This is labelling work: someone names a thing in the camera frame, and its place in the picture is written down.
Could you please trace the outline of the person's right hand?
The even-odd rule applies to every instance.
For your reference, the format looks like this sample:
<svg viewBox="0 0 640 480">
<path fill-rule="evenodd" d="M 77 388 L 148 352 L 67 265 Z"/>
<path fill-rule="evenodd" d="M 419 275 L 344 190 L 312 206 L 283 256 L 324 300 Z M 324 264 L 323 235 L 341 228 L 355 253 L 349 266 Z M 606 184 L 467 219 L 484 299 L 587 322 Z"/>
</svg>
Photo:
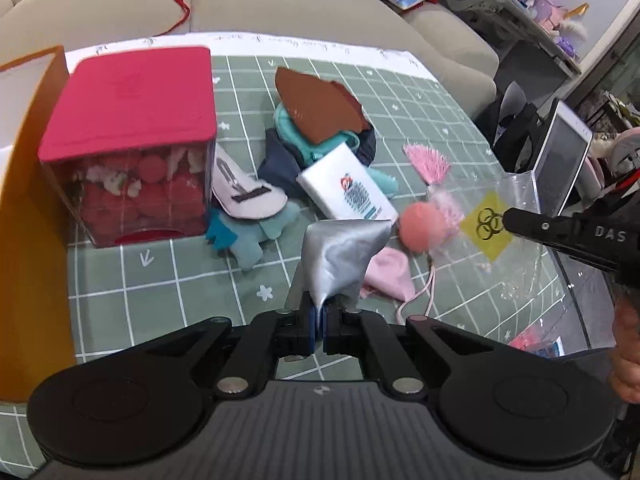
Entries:
<svg viewBox="0 0 640 480">
<path fill-rule="evenodd" d="M 610 383 L 627 403 L 640 400 L 639 315 L 627 296 L 616 300 L 612 331 L 615 347 L 611 351 Z"/>
</svg>

